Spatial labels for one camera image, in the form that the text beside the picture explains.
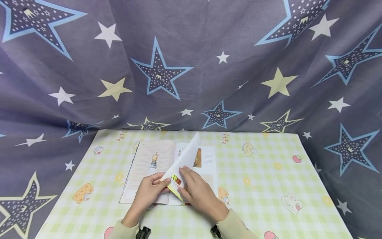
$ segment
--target open book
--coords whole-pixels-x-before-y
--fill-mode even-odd
[[[160,194],[156,204],[184,205],[178,187],[185,181],[179,168],[187,166],[199,173],[217,195],[215,147],[200,145],[199,133],[190,143],[175,143],[170,140],[140,142],[130,167],[120,203],[133,203],[142,179],[157,172],[166,172],[162,180],[171,178],[168,193]]]

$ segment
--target star-patterned fabric backdrop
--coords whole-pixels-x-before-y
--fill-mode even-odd
[[[96,130],[297,133],[382,229],[382,2],[0,0],[0,239],[33,239]]]

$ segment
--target person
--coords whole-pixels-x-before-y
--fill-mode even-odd
[[[228,210],[214,194],[211,187],[200,175],[188,167],[179,168],[186,181],[186,189],[178,188],[180,195],[194,208],[216,223],[223,239],[258,239],[233,209]],[[122,220],[119,220],[108,239],[135,239],[139,231],[139,219],[158,197],[168,192],[170,178],[160,181],[164,173],[144,177],[139,185],[134,201]]]

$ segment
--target table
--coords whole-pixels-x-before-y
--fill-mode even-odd
[[[129,204],[118,203],[140,140],[188,142],[195,132],[100,130],[37,239],[106,238]],[[298,135],[200,132],[215,145],[219,197],[260,239],[352,238]],[[80,202],[75,195],[85,195]],[[142,226],[150,239],[212,238],[191,206],[158,205]]]

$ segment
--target light green sleeve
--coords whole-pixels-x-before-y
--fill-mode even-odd
[[[216,223],[223,239],[258,239],[239,218],[233,209],[230,209],[223,221]]]
[[[122,220],[119,220],[111,232],[108,239],[135,239],[139,231],[139,224],[132,228],[128,228],[127,226],[122,224]]]

